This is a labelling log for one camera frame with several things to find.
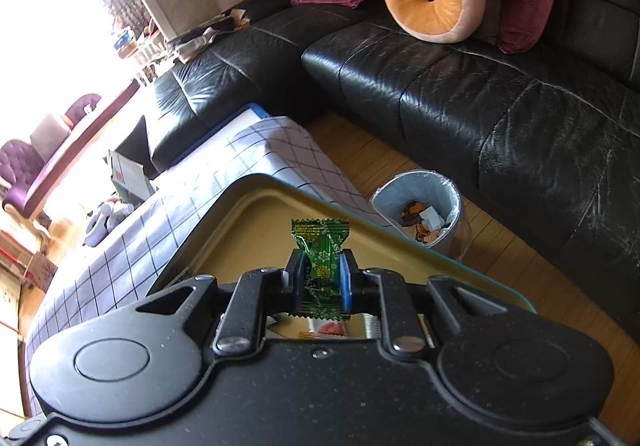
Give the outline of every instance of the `checkered tablecloth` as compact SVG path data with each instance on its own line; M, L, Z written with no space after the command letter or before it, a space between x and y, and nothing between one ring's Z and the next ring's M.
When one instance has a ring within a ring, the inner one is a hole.
M27 334L27 380L31 357L48 337L144 297L223 190L244 175L272 175L389 226L292 119L264 119L226 144L198 150L167 170L159 191L89 256L65 256ZM28 393L31 412L41 412L30 382Z

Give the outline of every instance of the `green candy wrapper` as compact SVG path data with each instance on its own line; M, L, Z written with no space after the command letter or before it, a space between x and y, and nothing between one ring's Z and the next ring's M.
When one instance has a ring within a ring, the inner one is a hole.
M311 262L299 316L340 320L340 246L349 236L344 219L294 219L291 233Z

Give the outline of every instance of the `tray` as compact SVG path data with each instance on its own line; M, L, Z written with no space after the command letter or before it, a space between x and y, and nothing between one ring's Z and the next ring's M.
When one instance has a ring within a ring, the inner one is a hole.
M425 283L431 275L449 275L535 312L529 300L517 291L264 174L246 175L226 188L175 252L149 294L170 285L177 277L213 275L218 283L230 283L251 269L284 267L292 249L297 248L290 233L291 220L318 218L350 220L350 234L343 247L351 248L362 268L385 267L413 283ZM274 330L284 335L290 335L294 327L308 330L305 319L292 320L297 320L297 325L278 324ZM349 327L354 325L360 327L359 319Z

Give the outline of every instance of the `sofa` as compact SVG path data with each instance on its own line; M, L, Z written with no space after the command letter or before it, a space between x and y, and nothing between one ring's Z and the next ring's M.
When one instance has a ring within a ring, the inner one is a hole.
M537 45L508 55L412 38L382 0L241 6L249 29L149 91L159 171L249 102L300 122L337 110L453 179L640 340L640 0L555 0Z

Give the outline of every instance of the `white trash can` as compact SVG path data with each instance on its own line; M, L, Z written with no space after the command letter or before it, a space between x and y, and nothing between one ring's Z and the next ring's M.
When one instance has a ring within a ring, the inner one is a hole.
M461 233L460 252L455 257L461 261L470 244L470 228L462 196L453 181L436 171L412 170L396 175L371 197L373 208L406 237L400 214L411 201L429 204L443 219L451 221L436 240L424 246L448 256L456 233Z

